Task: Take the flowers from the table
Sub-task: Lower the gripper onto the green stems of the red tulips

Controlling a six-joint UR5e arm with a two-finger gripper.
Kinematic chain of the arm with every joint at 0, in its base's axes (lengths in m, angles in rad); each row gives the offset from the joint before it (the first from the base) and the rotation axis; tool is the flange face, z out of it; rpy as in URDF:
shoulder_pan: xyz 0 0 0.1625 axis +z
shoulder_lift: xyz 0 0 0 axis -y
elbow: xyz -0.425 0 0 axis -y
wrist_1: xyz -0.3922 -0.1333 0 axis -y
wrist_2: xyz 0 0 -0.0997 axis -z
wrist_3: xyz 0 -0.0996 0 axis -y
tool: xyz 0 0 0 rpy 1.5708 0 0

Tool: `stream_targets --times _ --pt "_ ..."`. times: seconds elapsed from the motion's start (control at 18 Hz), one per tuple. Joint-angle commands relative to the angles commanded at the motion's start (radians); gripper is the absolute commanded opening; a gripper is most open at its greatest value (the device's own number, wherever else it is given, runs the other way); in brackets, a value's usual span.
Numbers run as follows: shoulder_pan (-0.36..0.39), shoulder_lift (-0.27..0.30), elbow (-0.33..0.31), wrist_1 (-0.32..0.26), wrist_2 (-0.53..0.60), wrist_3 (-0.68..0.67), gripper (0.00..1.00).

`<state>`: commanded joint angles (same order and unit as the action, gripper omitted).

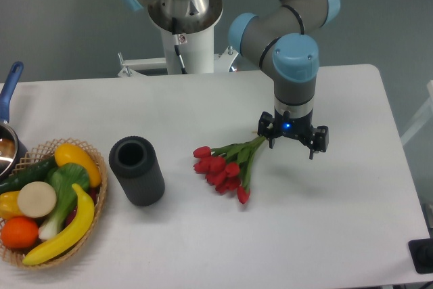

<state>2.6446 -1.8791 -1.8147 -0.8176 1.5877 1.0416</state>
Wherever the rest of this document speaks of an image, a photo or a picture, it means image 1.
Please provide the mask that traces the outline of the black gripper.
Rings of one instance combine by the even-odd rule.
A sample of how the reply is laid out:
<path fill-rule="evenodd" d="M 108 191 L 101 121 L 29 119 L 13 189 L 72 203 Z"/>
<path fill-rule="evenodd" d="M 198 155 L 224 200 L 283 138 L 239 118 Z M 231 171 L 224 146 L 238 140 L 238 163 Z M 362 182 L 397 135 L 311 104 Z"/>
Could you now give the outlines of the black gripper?
<path fill-rule="evenodd" d="M 312 126 L 313 110 L 300 118 L 287 118 L 275 111 L 274 115 L 262 112 L 258 120 L 257 134 L 269 142 L 273 149 L 278 137 L 287 137 L 300 141 L 309 149 L 309 159 L 315 154 L 327 151 L 329 143 L 328 126 Z"/>

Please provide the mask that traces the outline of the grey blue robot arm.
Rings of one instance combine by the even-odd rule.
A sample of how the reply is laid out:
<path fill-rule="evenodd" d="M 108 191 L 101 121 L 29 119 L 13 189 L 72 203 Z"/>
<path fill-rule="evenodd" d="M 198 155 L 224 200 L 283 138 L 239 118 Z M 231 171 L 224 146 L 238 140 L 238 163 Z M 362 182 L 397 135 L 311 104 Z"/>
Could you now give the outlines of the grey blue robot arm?
<path fill-rule="evenodd" d="M 212 73 L 214 25 L 222 0 L 123 0 L 134 11 L 146 9 L 160 30 L 169 74 Z M 228 32 L 229 47 L 248 59 L 274 84 L 274 111 L 264 112 L 258 134 L 269 143 L 295 139 L 312 154 L 327 150 L 326 126 L 314 127 L 319 48 L 311 31 L 333 20 L 340 0 L 279 0 L 268 16 L 244 13 Z"/>

